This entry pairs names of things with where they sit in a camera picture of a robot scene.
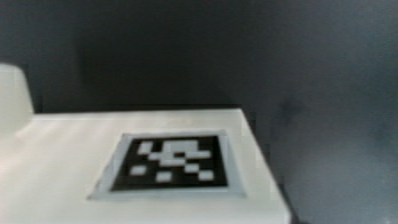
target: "white object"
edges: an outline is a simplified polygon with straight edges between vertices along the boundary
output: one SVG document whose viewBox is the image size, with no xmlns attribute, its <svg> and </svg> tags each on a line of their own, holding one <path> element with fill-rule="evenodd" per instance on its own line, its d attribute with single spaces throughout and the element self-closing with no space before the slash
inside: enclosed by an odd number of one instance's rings
<svg viewBox="0 0 398 224">
<path fill-rule="evenodd" d="M 28 124 L 32 111 L 23 71 L 0 63 L 0 140 L 12 137 Z"/>
<path fill-rule="evenodd" d="M 208 130 L 227 133 L 245 197 L 185 198 L 176 192 L 176 197 L 167 198 L 87 200 L 123 133 Z M 18 138 L 12 150 L 0 150 L 0 223 L 290 223 L 238 109 L 36 115 Z"/>
<path fill-rule="evenodd" d="M 139 148 L 139 155 L 147 155 L 151 153 L 151 149 L 153 149 L 153 142 L 142 142 Z"/>
<path fill-rule="evenodd" d="M 156 182 L 158 183 L 171 182 L 171 178 L 172 178 L 171 172 L 167 172 L 167 171 L 158 172 L 158 174 L 156 174 Z"/>
<path fill-rule="evenodd" d="M 210 181 L 213 180 L 213 171 L 211 170 L 203 170 L 199 172 L 199 180 L 201 181 Z"/>
<path fill-rule="evenodd" d="M 130 170 L 130 175 L 140 176 L 146 174 L 146 166 L 133 166 Z"/>
</svg>

